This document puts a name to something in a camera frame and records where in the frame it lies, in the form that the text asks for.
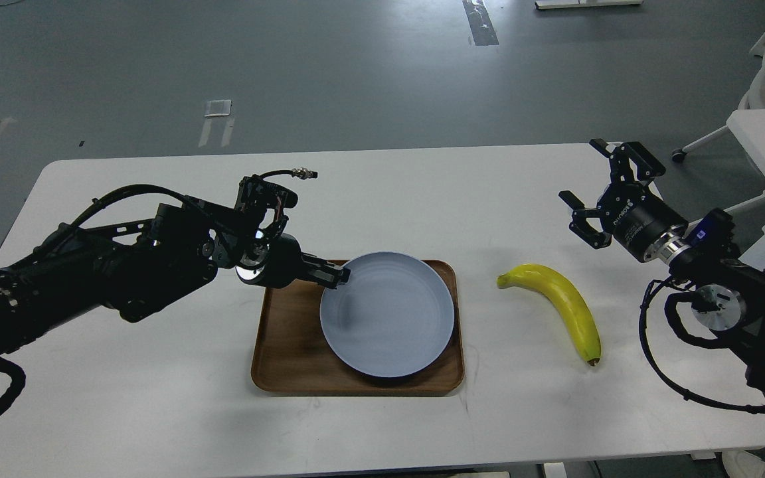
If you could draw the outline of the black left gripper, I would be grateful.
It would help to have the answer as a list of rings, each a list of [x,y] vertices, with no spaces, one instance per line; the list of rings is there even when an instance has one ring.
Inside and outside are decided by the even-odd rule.
[[[349,278],[350,269],[313,254],[302,254],[294,236],[284,234],[271,242],[268,258],[255,270],[236,267],[236,275],[247,285],[280,289],[295,279],[337,289],[343,278]]]

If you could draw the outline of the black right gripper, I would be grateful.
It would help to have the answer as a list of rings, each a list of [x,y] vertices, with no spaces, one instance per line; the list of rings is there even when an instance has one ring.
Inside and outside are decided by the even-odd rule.
[[[610,146],[607,141],[589,140],[592,148],[607,158],[610,182],[596,208],[586,208],[571,191],[558,197],[571,209],[568,229],[594,249],[607,248],[612,237],[640,263],[655,257],[650,248],[668,231],[684,232],[688,220],[677,214],[650,184],[667,172],[665,165],[638,141]],[[589,220],[601,221],[596,230]]]

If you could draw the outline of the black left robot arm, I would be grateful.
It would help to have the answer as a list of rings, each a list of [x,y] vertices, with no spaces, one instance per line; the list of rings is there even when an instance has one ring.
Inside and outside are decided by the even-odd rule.
[[[298,167],[245,177],[231,208],[158,185],[120,187],[1,268],[0,417],[25,387],[25,371],[6,354],[99,306],[137,323],[220,269],[260,287],[346,284],[347,268],[304,253],[285,233],[285,211],[298,195],[270,181],[278,175],[305,181],[317,173]]]

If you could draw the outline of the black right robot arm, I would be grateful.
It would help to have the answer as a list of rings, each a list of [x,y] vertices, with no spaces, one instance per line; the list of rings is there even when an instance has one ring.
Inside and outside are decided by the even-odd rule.
[[[607,158],[610,182],[593,208],[570,191],[560,198],[571,208],[570,230],[589,246],[618,242],[638,262],[661,260],[667,279],[647,285],[640,306],[639,338],[656,375],[684,400],[722,410],[765,414],[765,405],[720,402],[684,388],[661,371],[647,339],[647,310],[659,290],[672,289],[664,314],[678,339],[704,350],[729,350],[746,365],[746,383],[765,394],[765,270],[740,261],[734,220],[722,209],[695,226],[651,191],[665,166],[638,142],[614,147],[592,139]]]

